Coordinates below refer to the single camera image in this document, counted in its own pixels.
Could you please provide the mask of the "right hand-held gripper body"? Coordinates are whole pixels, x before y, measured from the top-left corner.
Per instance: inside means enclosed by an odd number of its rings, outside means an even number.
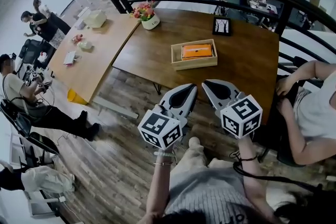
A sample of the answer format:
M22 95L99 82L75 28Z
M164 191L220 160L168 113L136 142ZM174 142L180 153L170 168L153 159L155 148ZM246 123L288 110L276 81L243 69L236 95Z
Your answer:
M263 110L252 95L218 79L205 80L202 87L225 131L243 138L260 127Z

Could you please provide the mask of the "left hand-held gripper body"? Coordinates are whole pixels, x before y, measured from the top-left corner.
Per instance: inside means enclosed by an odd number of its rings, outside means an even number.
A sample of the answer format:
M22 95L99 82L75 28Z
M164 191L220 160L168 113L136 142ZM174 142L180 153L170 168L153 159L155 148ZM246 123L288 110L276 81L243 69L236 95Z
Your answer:
M153 109L147 110L138 130L145 142L170 148L186 133L187 118L197 99L197 85L188 83L168 91Z

